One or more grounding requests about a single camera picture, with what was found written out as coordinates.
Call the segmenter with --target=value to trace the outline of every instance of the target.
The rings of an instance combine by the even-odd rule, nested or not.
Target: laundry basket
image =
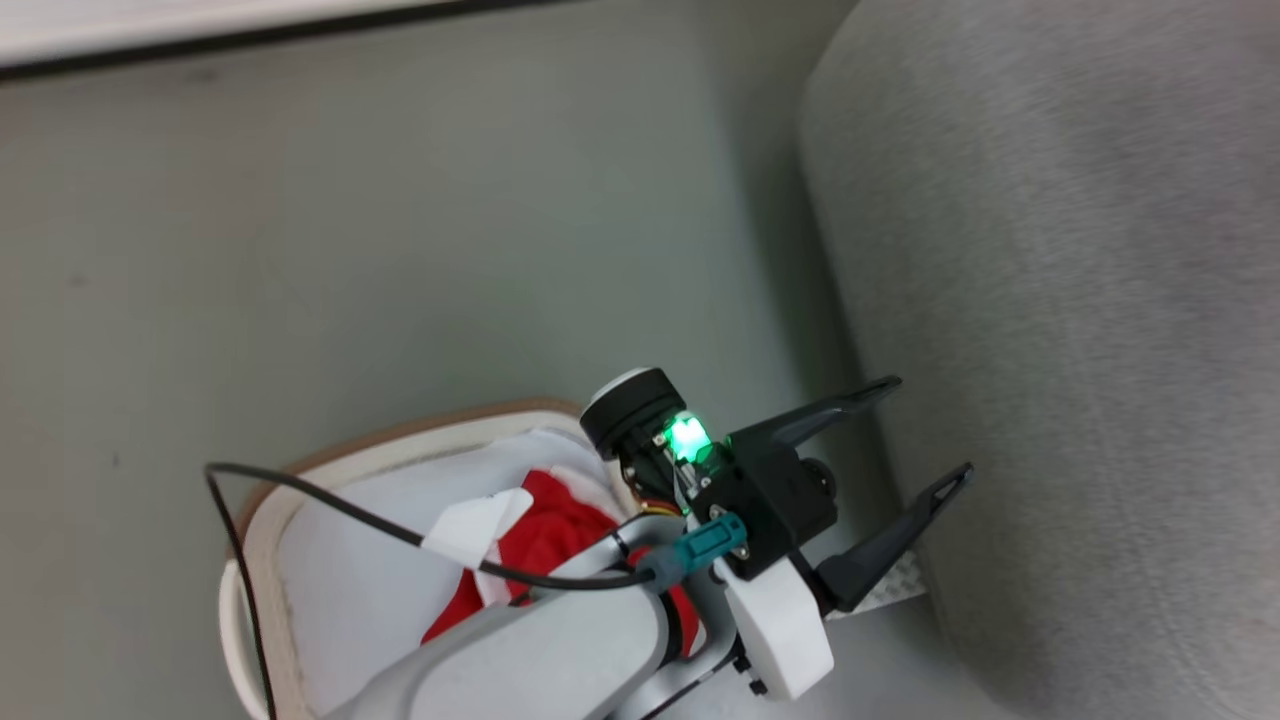
[[[568,466],[637,509],[604,464],[577,407],[531,400],[410,423],[288,468],[410,528],[461,500],[520,486],[531,468]],[[323,717],[419,647],[462,569],[288,488],[259,486],[237,521],[259,606],[276,712]],[[246,711],[266,720],[243,585],[228,560],[219,592],[227,667]]]

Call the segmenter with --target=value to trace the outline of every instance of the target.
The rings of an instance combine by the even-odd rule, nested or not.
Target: gray sofa
[[[1024,716],[1280,717],[1276,38],[1251,1],[864,0],[812,78],[896,475],[979,469],[937,609]]]

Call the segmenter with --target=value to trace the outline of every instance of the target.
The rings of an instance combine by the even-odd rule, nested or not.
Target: green light
[[[698,460],[699,452],[712,446],[712,438],[707,436],[703,424],[691,415],[677,418],[667,428],[667,442],[671,445],[671,454],[676,456],[676,460],[685,462],[694,462]]]

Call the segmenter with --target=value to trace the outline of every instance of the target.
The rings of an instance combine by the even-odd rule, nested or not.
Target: cable connector
[[[653,579],[644,588],[654,594],[667,592],[677,583],[707,568],[746,542],[746,525],[732,512],[681,536],[672,544],[655,547],[636,562],[636,570],[652,570]]]

